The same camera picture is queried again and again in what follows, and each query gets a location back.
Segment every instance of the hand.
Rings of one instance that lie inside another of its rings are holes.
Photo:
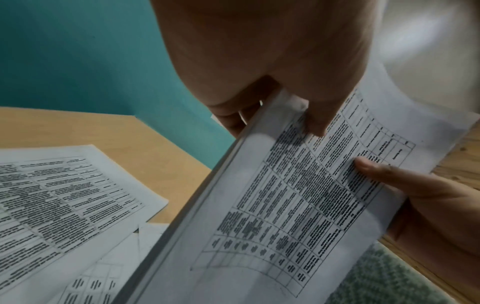
[[[479,191],[363,157],[355,165],[367,177],[409,197],[387,232],[400,248],[445,278],[480,287]]]
[[[151,0],[188,89],[238,136],[276,88],[310,101],[322,136],[362,77],[376,0]]]

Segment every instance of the green patterned cloth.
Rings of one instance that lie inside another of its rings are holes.
[[[358,260],[327,304],[447,304],[445,292],[376,242]]]

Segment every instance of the wooden table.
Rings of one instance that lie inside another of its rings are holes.
[[[210,170],[133,116],[0,108],[0,148],[94,144],[159,195],[168,206],[151,221],[170,223]],[[434,171],[480,190],[480,125]],[[480,290],[449,282],[409,258],[400,258],[461,303],[480,303]]]

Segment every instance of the paper sheet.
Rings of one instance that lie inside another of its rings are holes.
[[[141,223],[138,225],[138,246],[140,260],[143,260],[162,234],[168,228],[168,224]]]
[[[48,304],[110,304],[140,262],[139,235],[132,233],[76,277]]]
[[[94,146],[0,150],[0,302],[44,304],[166,204]]]
[[[417,107],[380,67],[323,138],[302,134],[300,98],[283,91],[263,108],[119,303],[325,302],[405,199],[353,159],[430,172],[478,119]]]

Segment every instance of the wall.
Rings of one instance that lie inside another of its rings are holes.
[[[183,86],[147,0],[0,0],[0,105],[136,115],[212,168],[233,138]]]

